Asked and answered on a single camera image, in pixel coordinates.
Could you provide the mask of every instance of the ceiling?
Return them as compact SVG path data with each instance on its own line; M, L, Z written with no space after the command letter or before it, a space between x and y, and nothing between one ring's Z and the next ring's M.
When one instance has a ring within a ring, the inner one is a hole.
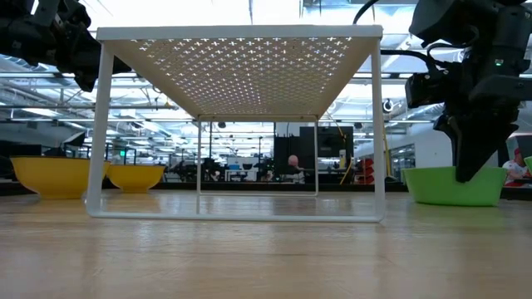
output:
M96 33L98 27L351 24L363 4L358 0L81 0L80 3L86 6L91 16L89 29L92 33ZM383 26L382 48L423 52L421 40L408 33L415 3L412 0L382 0L363 15L359 24ZM443 61L461 59L460 50L436 49L432 53ZM323 117L325 125L334 125L331 119L349 125L362 121L364 126L359 133L372 132L369 121L372 119L370 70L371 64L366 61L360 73L329 107ZM434 120L441 113L440 105L417 110L406 108L404 81L412 72L425 70L424 63L416 58L382 58L382 96L393 104L392 112L385 117L391 121L386 124L388 134L405 134L413 123ZM92 93L82 92L68 74L52 74L57 72L53 66L30 67L25 61L8 56L0 58L0 71L0 86L3 85L0 103L61 107L53 111L48 108L14 110L13 115L7 115L9 110L0 110L1 117L60 118L79 130L91 128L90 119L94 113L92 109L80 109L80 106L94 105L96 89ZM112 86L111 106L119 108L111 110L110 117L114 120L110 123L108 138L120 136L131 147L153 154L171 154L175 147L179 147L185 149L185 155L194 155L198 127L184 110L135 73L115 76ZM214 124L213 128L212 153L216 157L234 154L235 150L243 155L257 154L259 137L263 137L261 153L271 152L273 123L228 123L223 129ZM209 124L202 130L202 143L208 144ZM364 138L357 138L355 145L363 142L366 142Z

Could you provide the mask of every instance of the white metal shelf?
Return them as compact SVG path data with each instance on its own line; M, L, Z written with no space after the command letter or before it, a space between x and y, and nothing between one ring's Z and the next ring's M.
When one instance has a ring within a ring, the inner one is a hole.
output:
M379 222L384 217L384 156L375 156L375 215L240 217L112 213L101 206L104 144L114 56L201 121L312 121L318 164L318 120L372 56L375 153L383 153L380 26L222 26L99 28L102 54L87 193L87 212L105 218ZM201 159L198 143L198 164ZM198 168L198 195L201 193ZM315 173L318 194L318 172ZM278 194L216 194L279 196ZM284 194L288 197L309 194Z

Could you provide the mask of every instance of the white wall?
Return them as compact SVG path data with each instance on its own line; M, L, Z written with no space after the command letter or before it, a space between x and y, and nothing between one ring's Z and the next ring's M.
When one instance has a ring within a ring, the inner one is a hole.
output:
M389 149L414 145L417 168L452 166L451 141L432 124L415 124L406 135L387 136L387 141ZM367 154L373 154L372 142L355 149L355 157Z

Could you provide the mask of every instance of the ceiling light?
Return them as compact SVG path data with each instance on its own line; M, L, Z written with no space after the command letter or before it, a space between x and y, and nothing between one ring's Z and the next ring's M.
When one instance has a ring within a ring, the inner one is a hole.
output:
M144 140L134 140L133 143L136 143L138 145L150 145L150 141L144 141Z
M398 124L430 124L432 120L394 120Z
M26 112L31 112L31 113L34 113L34 114L39 114L39 115L44 115L44 116L50 116L50 117L53 117L53 116L58 116L58 115L61 115L55 111L52 111L52 110L49 110L49 109L41 109L41 108L24 108L22 109Z
M86 130L86 127L84 127L83 125L78 125L78 124L74 124L74 123L71 123L71 122L67 122L67 124L69 126L71 126L71 127L77 128L77 129Z

